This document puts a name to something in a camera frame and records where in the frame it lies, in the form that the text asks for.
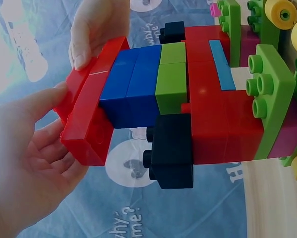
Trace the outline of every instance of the hand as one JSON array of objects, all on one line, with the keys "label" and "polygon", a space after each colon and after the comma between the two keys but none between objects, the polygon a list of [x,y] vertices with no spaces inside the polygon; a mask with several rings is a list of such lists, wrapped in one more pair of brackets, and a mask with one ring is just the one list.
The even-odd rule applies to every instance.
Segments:
[{"label": "hand", "polygon": [[87,171],[61,144],[60,120],[35,131],[66,91],[62,83],[0,106],[1,234],[18,233],[49,215]]},{"label": "hand", "polygon": [[72,68],[83,69],[108,40],[127,36],[129,22],[130,0],[83,0],[71,27]]}]

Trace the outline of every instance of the purple building block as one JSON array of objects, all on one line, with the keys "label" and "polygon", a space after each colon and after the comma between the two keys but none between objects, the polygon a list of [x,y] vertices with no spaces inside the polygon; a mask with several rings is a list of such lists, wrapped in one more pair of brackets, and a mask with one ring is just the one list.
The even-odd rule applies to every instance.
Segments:
[{"label": "purple building block", "polygon": [[297,146],[297,103],[292,98],[268,158],[289,156]]},{"label": "purple building block", "polygon": [[210,15],[212,17],[219,17],[222,15],[222,13],[220,12],[220,9],[218,8],[217,3],[212,3],[210,4]]},{"label": "purple building block", "polygon": [[256,54],[260,38],[251,30],[251,26],[241,26],[240,67],[248,68],[249,55]]}]

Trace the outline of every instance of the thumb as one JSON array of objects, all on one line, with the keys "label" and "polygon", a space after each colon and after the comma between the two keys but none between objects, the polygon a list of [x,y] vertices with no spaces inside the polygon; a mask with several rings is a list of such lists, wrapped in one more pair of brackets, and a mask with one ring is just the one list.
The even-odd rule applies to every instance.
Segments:
[{"label": "thumb", "polygon": [[35,123],[56,107],[67,92],[63,82],[18,101],[0,106],[0,157],[24,153],[35,132]]},{"label": "thumb", "polygon": [[75,19],[71,27],[71,54],[76,70],[86,67],[91,60],[90,30],[88,24]]},{"label": "thumb", "polygon": [[11,104],[24,112],[32,123],[36,123],[50,110],[58,106],[66,92],[67,85],[62,82],[54,88],[42,90]]}]

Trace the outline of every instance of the blue building block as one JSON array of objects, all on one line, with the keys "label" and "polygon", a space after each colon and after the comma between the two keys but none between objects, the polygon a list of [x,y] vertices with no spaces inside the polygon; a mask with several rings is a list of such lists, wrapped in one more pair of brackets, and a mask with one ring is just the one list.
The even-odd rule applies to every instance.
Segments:
[{"label": "blue building block", "polygon": [[137,127],[154,126],[160,115],[155,91],[162,45],[140,48],[127,100]]},{"label": "blue building block", "polygon": [[227,58],[224,55],[223,47],[220,40],[211,40],[209,45],[212,49],[217,75],[222,91],[236,90],[236,86],[233,81],[231,69],[227,62]]},{"label": "blue building block", "polygon": [[100,106],[115,129],[136,127],[126,95],[139,50],[134,48],[118,53],[100,97]]}]

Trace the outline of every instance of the blue tablecloth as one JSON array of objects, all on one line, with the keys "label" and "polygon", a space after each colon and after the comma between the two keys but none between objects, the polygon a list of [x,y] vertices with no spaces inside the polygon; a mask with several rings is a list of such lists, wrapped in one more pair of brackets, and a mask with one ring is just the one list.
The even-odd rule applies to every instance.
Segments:
[{"label": "blue tablecloth", "polygon": [[[63,81],[78,0],[0,0],[0,104]],[[158,44],[166,22],[213,25],[211,0],[131,0],[132,47]],[[48,113],[40,128],[57,115]],[[141,165],[145,129],[114,131],[105,167],[90,168],[34,238],[245,238],[241,163],[195,166],[191,190],[161,190]]]}]

